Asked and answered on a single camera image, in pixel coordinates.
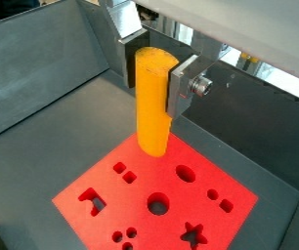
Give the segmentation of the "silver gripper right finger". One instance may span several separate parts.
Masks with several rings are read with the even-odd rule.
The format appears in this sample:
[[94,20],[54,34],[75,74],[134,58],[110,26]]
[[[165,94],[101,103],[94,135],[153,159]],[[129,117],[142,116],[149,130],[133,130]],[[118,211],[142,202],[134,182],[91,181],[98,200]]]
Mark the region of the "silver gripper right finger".
[[169,72],[166,113],[177,118],[190,106],[193,95],[209,93],[211,81],[206,71],[227,52],[227,45],[198,31],[193,31],[191,49],[195,51]]

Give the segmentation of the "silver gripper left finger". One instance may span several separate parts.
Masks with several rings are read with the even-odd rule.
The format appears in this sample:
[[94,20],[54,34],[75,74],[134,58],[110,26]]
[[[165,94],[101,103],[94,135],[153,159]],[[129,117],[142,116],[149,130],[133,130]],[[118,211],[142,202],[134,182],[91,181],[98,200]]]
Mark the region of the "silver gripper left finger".
[[142,28],[137,6],[131,0],[98,0],[98,5],[113,33],[123,84],[133,88],[134,54],[149,44],[149,33]]

